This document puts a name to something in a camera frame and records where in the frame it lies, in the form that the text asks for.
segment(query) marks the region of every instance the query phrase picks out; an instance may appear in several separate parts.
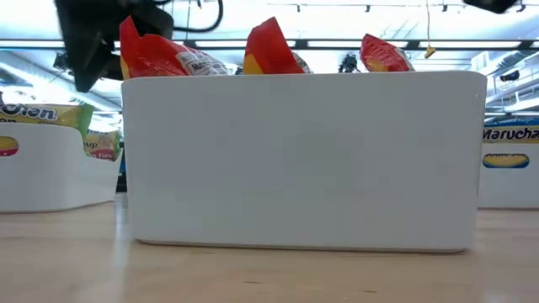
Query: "white shelf bin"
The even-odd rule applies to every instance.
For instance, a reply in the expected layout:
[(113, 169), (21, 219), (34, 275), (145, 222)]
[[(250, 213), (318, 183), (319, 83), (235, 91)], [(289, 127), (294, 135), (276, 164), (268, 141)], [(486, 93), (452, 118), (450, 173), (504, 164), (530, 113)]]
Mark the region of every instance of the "white shelf bin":
[(78, 130), (58, 125), (0, 123), (19, 151), (0, 157), (0, 212), (69, 210), (113, 200), (115, 162), (89, 157)]
[(475, 72), (125, 81), (134, 236), (232, 247), (470, 248), (486, 83)]
[(479, 207), (539, 209), (539, 145), (483, 144), (483, 156), (504, 153), (527, 155), (529, 164), (523, 168), (488, 168), (482, 164)]

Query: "fluorescent light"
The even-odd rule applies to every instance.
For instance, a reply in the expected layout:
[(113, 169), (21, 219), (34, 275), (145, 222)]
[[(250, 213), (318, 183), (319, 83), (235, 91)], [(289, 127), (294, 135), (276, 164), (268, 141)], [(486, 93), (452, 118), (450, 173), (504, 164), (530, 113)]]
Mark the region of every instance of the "fluorescent light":
[(530, 99), (530, 100), (524, 100), (524, 101), (520, 101), (520, 102), (517, 102), (513, 105), (510, 105), (510, 106), (506, 106), (504, 108), (505, 111), (508, 111), (508, 112), (515, 112), (515, 111), (518, 111), (518, 110), (523, 110), (523, 109), (529, 109), (529, 108), (532, 108), (532, 107), (536, 107), (537, 105), (539, 105), (539, 98), (533, 98), (533, 99)]
[[(520, 41), (431, 41), (430, 46), (440, 48), (511, 48), (520, 45)], [(419, 47), (427, 47), (429, 42), (422, 41)]]
[(61, 40), (0, 40), (0, 48), (3, 47), (64, 48), (64, 42)]
[(245, 47), (247, 45), (247, 41), (196, 41), (195, 45), (199, 47)]
[(357, 47), (361, 48), (361, 41), (309, 41), (309, 47)]
[(513, 115), (537, 115), (539, 116), (539, 112), (531, 112), (531, 111), (528, 111), (528, 112), (514, 112), (514, 113), (511, 113)]
[(386, 41), (386, 42), (391, 44), (391, 45), (395, 45), (396, 47), (399, 47), (399, 48), (404, 48), (404, 47), (408, 46), (407, 41)]
[(496, 112), (496, 113), (485, 113), (485, 116), (502, 116), (502, 115), (536, 115), (539, 116), (539, 111), (521, 111), (521, 112)]

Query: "maruchan ramen package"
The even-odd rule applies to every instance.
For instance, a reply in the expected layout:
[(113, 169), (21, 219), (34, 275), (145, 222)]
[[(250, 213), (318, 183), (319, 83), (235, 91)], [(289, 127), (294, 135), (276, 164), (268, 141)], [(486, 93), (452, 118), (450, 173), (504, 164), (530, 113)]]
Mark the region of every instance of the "maruchan ramen package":
[(485, 123), (483, 143), (539, 143), (539, 119)]
[(177, 45), (159, 35), (139, 36), (131, 17), (120, 24), (120, 43), (124, 79), (229, 74), (222, 62), (203, 51)]
[(363, 37), (360, 57), (369, 72), (414, 71), (403, 50), (373, 35)]
[(286, 44), (275, 17), (251, 30), (243, 58), (243, 74), (310, 73), (306, 62)]
[[(84, 138), (92, 119), (93, 106), (52, 104), (0, 104), (0, 123), (62, 125), (77, 129)], [(0, 156), (11, 156), (19, 146), (12, 138), (0, 137)]]
[(89, 130), (84, 140), (84, 151), (91, 157), (115, 161), (120, 153), (120, 132)]

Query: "red snack bag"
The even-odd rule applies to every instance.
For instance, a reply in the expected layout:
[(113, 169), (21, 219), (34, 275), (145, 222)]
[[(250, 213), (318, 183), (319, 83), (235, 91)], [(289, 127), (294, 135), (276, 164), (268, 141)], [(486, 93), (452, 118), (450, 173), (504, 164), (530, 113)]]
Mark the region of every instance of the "red snack bag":
[(177, 45), (159, 35), (139, 36), (131, 17), (120, 24), (124, 79), (156, 76), (228, 75), (222, 62), (203, 51)]
[(363, 37), (360, 56), (369, 72), (414, 71), (403, 50), (373, 35)]
[(302, 58), (292, 54), (275, 17), (251, 30), (245, 47), (243, 74), (304, 73), (305, 68), (310, 71)]

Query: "wooden surface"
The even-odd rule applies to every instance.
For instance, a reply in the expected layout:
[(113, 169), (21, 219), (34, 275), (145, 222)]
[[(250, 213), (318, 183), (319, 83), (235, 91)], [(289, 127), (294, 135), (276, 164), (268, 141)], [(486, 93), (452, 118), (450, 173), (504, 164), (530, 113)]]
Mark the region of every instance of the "wooden surface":
[(134, 241), (125, 196), (0, 215), (0, 302), (539, 301), (539, 211), (480, 210), (457, 255), (164, 247)]

